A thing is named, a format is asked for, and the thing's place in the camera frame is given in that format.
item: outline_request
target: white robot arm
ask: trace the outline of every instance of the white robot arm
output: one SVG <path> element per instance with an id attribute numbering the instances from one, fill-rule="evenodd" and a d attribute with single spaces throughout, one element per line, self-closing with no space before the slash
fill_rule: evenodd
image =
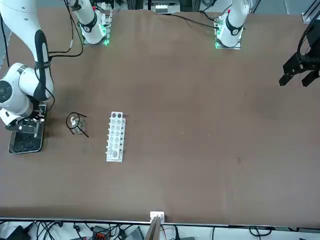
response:
<path id="1" fill-rule="evenodd" d="M 101 26 L 106 17 L 99 10 L 93 10 L 89 0 L 68 0 L 70 9 L 80 22 L 82 35 L 90 44 L 97 44 L 106 36 Z"/>
<path id="2" fill-rule="evenodd" d="M 102 14 L 94 11 L 89 0 L 70 0 L 69 7 L 80 22 L 82 34 L 90 44 L 98 43 Z M 0 0 L 0 13 L 8 28 L 31 50 L 34 68 L 13 64 L 0 80 L 0 118 L 7 126 L 34 118 L 39 102 L 54 94 L 47 40 L 37 16 L 36 0 Z"/>
<path id="3" fill-rule="evenodd" d="M 231 48 L 238 43 L 249 11 L 248 0 L 232 0 L 230 13 L 223 14 L 223 24 L 217 35 L 217 39 L 224 46 Z"/>

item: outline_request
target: brown table surface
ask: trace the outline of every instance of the brown table surface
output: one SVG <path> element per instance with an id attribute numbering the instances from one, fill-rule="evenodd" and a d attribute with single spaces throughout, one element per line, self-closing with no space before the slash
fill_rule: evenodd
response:
<path id="1" fill-rule="evenodd" d="M 49 50 L 68 49 L 66 9 L 38 14 Z M 210 28 L 121 10 L 109 46 L 54 58 L 42 151 L 9 155 L 0 127 L 0 215 L 319 227 L 320 82 L 278 83 L 306 25 L 249 15 L 245 27 L 242 50 L 221 50 Z M 15 35 L 9 56 L 33 66 Z M 66 128 L 72 111 L 90 138 Z M 106 162 L 111 111 L 126 115 L 122 163 Z"/>

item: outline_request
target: electrical wire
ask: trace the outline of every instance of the electrical wire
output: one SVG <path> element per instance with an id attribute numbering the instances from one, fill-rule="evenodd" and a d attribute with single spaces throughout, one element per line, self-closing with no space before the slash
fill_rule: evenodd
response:
<path id="1" fill-rule="evenodd" d="M 202 13 L 207 19 L 211 20 L 211 21 L 215 21 L 214 18 L 211 18 L 208 16 L 208 14 L 205 11 L 200 11 L 200 13 Z"/>
<path id="2" fill-rule="evenodd" d="M 163 230 L 164 238 L 165 238 L 165 240 L 167 240 L 167 235 L 166 235 L 166 231 L 165 231 L 165 229 L 164 229 L 164 226 L 161 225 L 161 228 L 162 228 L 162 230 Z"/>
<path id="3" fill-rule="evenodd" d="M 67 54 L 67 55 L 64 55 L 64 54 L 51 55 L 51 56 L 49 56 L 49 61 L 51 61 L 53 58 L 56 58 L 56 57 L 68 57 L 68 58 L 78 57 L 78 56 L 80 56 L 80 55 L 83 53 L 83 51 L 84 51 L 84 45 L 83 45 L 83 43 L 82 43 L 82 39 L 81 39 L 81 36 L 80 36 L 80 34 L 79 34 L 77 25 L 76 25 L 74 19 L 72 18 L 69 5 L 66 3 L 66 0 L 63 0 L 63 1 L 64 1 L 64 5 L 66 6 L 66 8 L 67 8 L 67 10 L 68 10 L 68 12 L 69 12 L 70 19 L 71 19 L 71 21 L 72 21 L 72 23 L 73 23 L 73 25 L 74 25 L 74 27 L 75 27 L 76 33 L 77 33 L 77 35 L 78 35 L 78 37 L 79 37 L 79 40 L 80 40 L 80 42 L 81 42 L 81 51 L 80 51 L 80 53 L 75 54 L 75 55 L 69 55 L 69 54 Z"/>
<path id="4" fill-rule="evenodd" d="M 51 228 L 55 225 L 56 223 L 54 222 L 50 227 L 46 224 L 46 222 L 41 222 L 41 225 L 43 228 L 46 230 L 46 233 L 44 234 L 43 240 L 46 240 L 47 235 L 49 235 L 51 240 L 55 240 L 55 238 L 51 235 L 50 230 Z"/>
<path id="5" fill-rule="evenodd" d="M 72 16 L 69 15 L 70 17 L 70 25 L 71 25 L 71 41 L 70 41 L 70 46 L 69 46 L 69 49 L 66 50 L 66 51 L 50 51 L 48 52 L 48 54 L 66 54 L 68 53 L 70 50 L 71 50 L 71 47 L 72 47 L 72 43 L 74 42 L 74 25 L 72 23 Z"/>
<path id="6" fill-rule="evenodd" d="M 78 230 L 77 230 L 75 227 L 76 227 L 76 224 L 73 223 L 73 228 L 74 228 L 74 230 L 75 230 L 76 233 L 78 234 L 79 238 L 80 238 L 80 239 L 83 239 L 83 237 L 80 235 L 80 233 L 78 232 Z"/>
<path id="7" fill-rule="evenodd" d="M 6 56 L 6 64 L 8 65 L 8 68 L 10 68 L 10 62 L 9 62 L 9 55 L 8 55 L 8 45 L 7 45 L 7 38 L 6 38 L 6 33 L 4 29 L 4 20 L 0 14 L 0 23 L 1 23 L 1 30 L 2 30 L 2 35 L 3 35 L 3 40 L 4 40 L 4 48 L 5 48 L 5 56 Z"/>
<path id="8" fill-rule="evenodd" d="M 91 232 L 94 231 L 95 228 L 94 228 L 93 226 L 89 226 L 86 222 L 84 222 L 84 224 L 86 225 L 86 227 L 87 227 L 88 229 L 90 229 Z"/>
<path id="9" fill-rule="evenodd" d="M 120 227 L 119 227 L 119 232 L 118 232 L 118 235 L 116 236 L 116 238 L 114 239 L 114 240 L 116 240 L 116 239 L 119 239 L 119 240 L 125 240 L 128 236 L 126 236 L 126 237 L 124 237 L 124 238 L 122 238 L 121 237 L 121 234 L 120 234 L 120 232 L 126 232 L 126 230 L 128 229 L 128 228 L 130 228 L 130 227 L 132 227 L 133 226 L 133 224 L 131 224 L 131 225 L 129 225 L 129 226 L 127 226 L 126 228 L 124 228 L 124 229 L 121 229 Z"/>
<path id="10" fill-rule="evenodd" d="M 214 240 L 214 234 L 215 234 L 215 227 L 213 227 L 213 229 L 212 229 L 212 240 Z"/>
<path id="11" fill-rule="evenodd" d="M 192 19 L 190 19 L 190 18 L 186 18 L 186 17 L 184 17 L 184 16 L 175 15 L 175 14 L 166 14 L 166 15 L 168 15 L 168 16 L 175 16 L 175 17 L 178 17 L 178 18 L 181 18 L 181 19 L 190 21 L 190 22 L 192 22 L 192 23 L 199 24 L 199 25 L 204 26 L 204 27 L 208 27 L 208 28 L 212 28 L 212 29 L 219 30 L 219 28 L 218 28 L 217 26 L 207 25 L 207 24 L 204 24 L 204 23 L 201 23 L 201 22 L 192 20 Z"/>
<path id="12" fill-rule="evenodd" d="M 320 16 L 320 10 L 317 12 L 317 14 L 313 17 L 313 19 L 310 21 L 309 25 L 306 27 L 305 31 L 303 32 L 300 41 L 298 43 L 298 47 L 296 50 L 296 54 L 298 59 L 302 63 L 308 63 L 308 64 L 320 64 L 320 57 L 315 57 L 315 58 L 309 58 L 306 57 L 305 55 L 301 54 L 301 46 L 305 41 L 305 38 L 307 36 L 307 33 L 310 31 L 310 29 L 313 27 L 314 22 L 317 20 L 317 18 Z"/>
<path id="13" fill-rule="evenodd" d="M 232 6 L 232 3 L 223 11 L 223 13 L 225 13 L 231 6 Z"/>
<path id="14" fill-rule="evenodd" d="M 44 232 L 44 230 L 46 230 L 46 228 L 43 228 L 42 229 L 42 231 L 39 233 L 39 227 L 40 227 L 40 224 L 42 223 L 43 221 L 39 221 L 39 224 L 38 224 L 38 227 L 36 228 L 36 240 L 39 240 L 39 237 L 41 236 L 41 234 Z"/>
<path id="15" fill-rule="evenodd" d="M 268 233 L 261 234 L 256 226 L 249 226 L 249 232 L 250 232 L 250 234 L 251 234 L 252 236 L 258 237 L 259 240 L 261 240 L 261 237 L 269 236 L 269 235 L 272 233 L 272 230 L 269 229 L 269 232 L 268 232 Z"/>

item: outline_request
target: cable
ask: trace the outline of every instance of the cable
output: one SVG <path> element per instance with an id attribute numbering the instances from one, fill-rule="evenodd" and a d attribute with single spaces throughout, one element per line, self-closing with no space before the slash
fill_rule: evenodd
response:
<path id="1" fill-rule="evenodd" d="M 213 227 L 213 229 L 212 229 L 212 240 L 214 240 L 215 229 L 216 229 L 216 227 Z"/>
<path id="2" fill-rule="evenodd" d="M 94 231 L 95 228 L 93 226 L 90 227 L 86 222 L 84 222 L 84 224 L 87 226 L 88 229 L 90 229 L 91 232 Z"/>
<path id="3" fill-rule="evenodd" d="M 50 51 L 50 52 L 48 52 L 48 54 L 66 54 L 66 53 L 68 53 L 70 50 L 71 50 L 71 47 L 72 47 L 72 43 L 74 42 L 74 25 L 73 25 L 73 23 L 72 23 L 72 16 L 71 15 L 69 15 L 69 17 L 70 17 L 70 24 L 71 24 L 71 41 L 70 41 L 70 46 L 69 46 L 69 49 L 68 50 L 66 50 L 66 51 Z"/>
<path id="4" fill-rule="evenodd" d="M 79 238 L 83 239 L 83 237 L 79 233 L 80 232 L 79 226 L 77 226 L 75 223 L 73 223 L 73 228 L 76 231 L 76 233 L 78 234 Z"/>
<path id="5" fill-rule="evenodd" d="M 223 11 L 223 13 L 225 13 L 231 6 L 232 6 L 232 3 Z"/>
<path id="6" fill-rule="evenodd" d="M 163 230 L 164 238 L 165 238 L 165 240 L 167 240 L 167 235 L 166 235 L 166 231 L 165 231 L 165 229 L 164 229 L 164 226 L 161 225 L 161 228 L 162 228 L 162 230 Z"/>
<path id="7" fill-rule="evenodd" d="M 63 1 L 64 1 L 64 5 L 66 6 L 66 8 L 67 8 L 67 10 L 68 10 L 68 12 L 69 12 L 69 15 L 70 15 L 70 18 L 71 18 L 71 20 L 72 20 L 72 23 L 73 23 L 73 25 L 74 25 L 74 27 L 75 27 L 76 33 L 77 33 L 77 35 L 78 35 L 78 37 L 79 37 L 79 40 L 80 40 L 80 43 L 81 43 L 81 52 L 78 53 L 78 54 L 76 54 L 76 55 L 64 55 L 64 54 L 52 55 L 52 56 L 49 56 L 49 61 L 51 61 L 53 58 L 56 58 L 56 57 L 68 57 L 68 58 L 78 57 L 78 56 L 80 56 L 80 55 L 83 53 L 83 51 L 84 51 L 84 45 L 83 45 L 83 43 L 82 43 L 82 39 L 81 39 L 81 36 L 80 36 L 80 34 L 79 34 L 77 25 L 76 25 L 74 19 L 72 18 L 69 5 L 66 3 L 66 0 L 63 0 Z"/>
<path id="8" fill-rule="evenodd" d="M 202 13 L 207 19 L 211 20 L 211 21 L 215 21 L 214 18 L 211 18 L 208 16 L 208 14 L 203 10 L 203 11 L 200 11 L 200 13 Z"/>
<path id="9" fill-rule="evenodd" d="M 44 230 L 46 230 L 45 228 L 43 228 L 42 229 L 42 231 L 39 233 L 39 227 L 40 227 L 40 224 L 42 223 L 43 221 L 39 221 L 39 224 L 38 224 L 38 227 L 36 228 L 36 240 L 39 240 L 39 237 L 41 236 L 41 234 L 44 232 Z"/>
<path id="10" fill-rule="evenodd" d="M 51 235 L 50 230 L 51 228 L 55 225 L 56 223 L 54 222 L 50 227 L 48 227 L 48 225 L 45 222 L 41 222 L 41 225 L 43 226 L 43 228 L 46 230 L 46 233 L 43 236 L 43 240 L 46 240 L 47 235 L 49 235 L 51 240 L 55 240 L 55 238 Z"/>
<path id="11" fill-rule="evenodd" d="M 254 233 L 252 232 L 252 229 L 256 230 L 257 234 L 254 234 Z M 268 232 L 268 233 L 261 234 L 256 226 L 249 226 L 249 232 L 251 233 L 252 236 L 258 237 L 259 240 L 261 240 L 261 237 L 269 236 L 269 235 L 272 233 L 272 230 L 269 229 L 269 232 Z"/>
<path id="12" fill-rule="evenodd" d="M 120 226 L 119 226 L 119 232 L 118 232 L 118 235 L 116 236 L 116 238 L 114 239 L 114 240 L 116 240 L 116 239 L 119 239 L 119 240 L 125 240 L 128 236 L 126 236 L 126 237 L 124 237 L 124 238 L 122 238 L 122 236 L 121 236 L 121 232 L 123 232 L 123 233 L 126 233 L 126 230 L 128 229 L 128 228 L 130 228 L 130 227 L 132 227 L 133 226 L 133 224 L 131 224 L 131 225 L 129 225 L 129 226 L 127 226 L 126 228 L 124 228 L 124 229 L 121 229 L 120 228 Z"/>
<path id="13" fill-rule="evenodd" d="M 4 47 L 5 47 L 6 64 L 8 65 L 8 68 L 10 68 L 7 38 L 6 38 L 5 29 L 4 29 L 4 20 L 2 19 L 1 14 L 0 14 L 0 22 L 1 22 L 1 30 L 2 30 L 2 35 L 3 35 L 3 40 L 4 40 Z"/>
<path id="14" fill-rule="evenodd" d="M 310 64 L 320 64 L 320 57 L 315 57 L 315 58 L 308 58 L 305 55 L 302 56 L 301 54 L 301 46 L 307 36 L 307 33 L 309 32 L 309 30 L 313 27 L 314 22 L 317 20 L 317 18 L 320 16 L 320 10 L 317 12 L 317 14 L 312 18 L 312 20 L 310 21 L 309 25 L 306 27 L 305 31 L 303 32 L 300 41 L 298 43 L 298 47 L 296 50 L 296 54 L 298 59 L 302 62 L 302 63 L 310 63 Z"/>
<path id="15" fill-rule="evenodd" d="M 204 24 L 204 23 L 201 23 L 201 22 L 198 22 L 198 21 L 192 20 L 192 19 L 190 19 L 190 18 L 186 18 L 186 17 L 184 17 L 184 16 L 175 15 L 175 14 L 166 14 L 166 15 L 169 15 L 169 16 L 175 16 L 175 17 L 178 17 L 178 18 L 181 18 L 181 19 L 184 19 L 184 20 L 190 21 L 190 22 L 192 22 L 192 23 L 199 24 L 199 25 L 204 26 L 204 27 L 208 27 L 208 28 L 212 28 L 212 29 L 216 29 L 216 30 L 218 30 L 218 29 L 219 29 L 217 26 L 210 26 L 210 25 L 207 25 L 207 24 Z"/>

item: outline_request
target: floor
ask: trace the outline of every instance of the floor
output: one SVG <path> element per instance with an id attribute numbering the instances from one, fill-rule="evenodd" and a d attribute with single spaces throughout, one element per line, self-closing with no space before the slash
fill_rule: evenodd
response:
<path id="1" fill-rule="evenodd" d="M 22 226 L 23 228 L 27 227 L 32 222 L 6 222 L 0 226 L 0 238 L 7 238 L 12 231 L 17 226 Z M 77 226 L 80 228 L 79 235 L 86 239 L 90 239 L 92 236 L 91 230 L 83 223 L 77 223 Z M 98 226 L 107 229 L 109 226 L 107 224 L 97 224 Z M 88 224 L 89 227 L 95 226 L 95 224 Z M 133 232 L 137 227 L 140 227 L 141 233 L 143 236 L 146 236 L 146 233 L 148 231 L 149 226 L 147 225 L 122 225 L 121 228 L 125 229 L 128 227 L 126 231 L 126 235 L 128 236 L 131 232 Z M 74 240 L 79 239 L 79 235 L 73 228 L 73 223 L 63 223 L 62 227 L 59 227 L 56 225 L 52 230 L 50 231 L 50 234 L 52 235 L 54 240 Z M 32 229 L 29 231 L 29 235 L 31 236 L 32 240 L 37 239 L 37 228 L 38 223 L 32 227 Z M 41 231 L 44 228 L 40 225 L 38 232 L 41 233 Z M 160 240 L 174 240 L 176 237 L 176 231 L 175 227 L 172 225 L 163 225 L 163 229 L 165 231 L 165 234 L 163 230 L 160 232 Z M 257 240 L 258 238 L 251 235 L 248 229 L 238 229 L 238 228 L 222 228 L 222 227 L 216 227 L 214 229 L 214 235 L 213 234 L 213 227 L 199 227 L 199 226 L 178 226 L 177 227 L 179 236 L 181 240 Z M 115 229 L 112 231 L 112 235 L 115 235 L 115 237 L 112 237 L 111 240 L 116 240 L 118 235 L 119 229 Z M 43 233 L 40 235 L 39 239 L 42 239 L 45 235 L 46 230 L 43 231 Z M 268 230 L 260 230 L 260 234 L 266 234 L 269 231 Z M 294 232 L 294 231 L 281 231 L 281 230 L 274 230 L 271 232 L 268 236 L 261 237 L 262 240 L 320 240 L 320 233 L 310 233 L 310 232 Z"/>

